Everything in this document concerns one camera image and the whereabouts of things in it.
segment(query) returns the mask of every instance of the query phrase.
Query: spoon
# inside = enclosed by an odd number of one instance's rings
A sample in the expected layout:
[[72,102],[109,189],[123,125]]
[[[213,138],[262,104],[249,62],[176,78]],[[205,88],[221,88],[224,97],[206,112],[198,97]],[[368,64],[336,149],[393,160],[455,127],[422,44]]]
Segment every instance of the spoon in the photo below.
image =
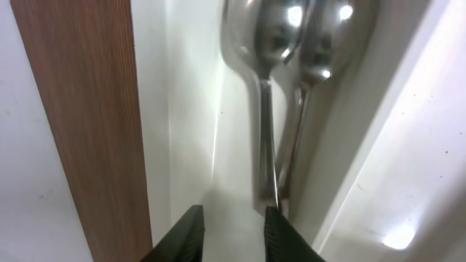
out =
[[258,77],[260,95],[259,191],[280,209],[275,172],[270,73],[287,63],[301,40],[307,0],[226,1],[229,45]]
[[378,0],[311,0],[306,14],[295,90],[296,122],[280,170],[280,188],[289,185],[301,144],[303,120],[311,91],[339,75],[366,48],[378,11]]

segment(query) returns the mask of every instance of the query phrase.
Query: white wall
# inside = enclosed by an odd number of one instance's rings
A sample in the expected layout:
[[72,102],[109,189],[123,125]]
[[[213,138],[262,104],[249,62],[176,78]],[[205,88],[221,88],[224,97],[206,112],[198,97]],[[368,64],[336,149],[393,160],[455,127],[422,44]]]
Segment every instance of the white wall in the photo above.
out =
[[425,19],[434,12],[441,19],[333,223],[328,261],[465,260],[466,2],[434,1]]
[[92,261],[7,0],[0,34],[0,261]]
[[131,1],[131,11],[147,197],[152,243],[156,245],[171,227],[165,0]]
[[[358,70],[347,72],[336,93],[293,220],[316,250],[322,250],[335,217],[445,3],[381,1],[366,55]],[[430,12],[424,16],[428,7]]]

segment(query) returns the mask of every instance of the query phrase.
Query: brown wooden edge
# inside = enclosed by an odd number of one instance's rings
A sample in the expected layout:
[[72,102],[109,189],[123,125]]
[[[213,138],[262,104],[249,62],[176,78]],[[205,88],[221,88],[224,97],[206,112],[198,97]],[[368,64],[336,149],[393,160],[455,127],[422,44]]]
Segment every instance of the brown wooden edge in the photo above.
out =
[[11,0],[95,262],[152,248],[130,0]]

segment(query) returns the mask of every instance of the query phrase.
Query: spoon bowl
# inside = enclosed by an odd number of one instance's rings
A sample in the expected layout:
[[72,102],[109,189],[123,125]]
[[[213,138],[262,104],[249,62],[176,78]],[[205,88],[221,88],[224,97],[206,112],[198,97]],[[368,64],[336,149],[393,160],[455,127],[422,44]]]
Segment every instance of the spoon bowl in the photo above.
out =
[[232,69],[233,60],[254,74],[260,95],[259,196],[280,209],[275,173],[270,72],[287,63],[301,41],[307,0],[226,0],[222,25],[222,52]]

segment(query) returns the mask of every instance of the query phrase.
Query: white surface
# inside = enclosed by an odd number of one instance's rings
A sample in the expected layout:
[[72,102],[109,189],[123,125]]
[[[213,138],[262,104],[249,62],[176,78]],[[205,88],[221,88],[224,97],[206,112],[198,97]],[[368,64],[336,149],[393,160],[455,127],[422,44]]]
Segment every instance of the white surface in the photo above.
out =
[[155,245],[171,227],[165,0],[133,0],[131,11],[147,197]]
[[0,261],[92,261],[9,1],[0,1]]
[[441,4],[323,248],[330,262],[465,260],[466,2]]

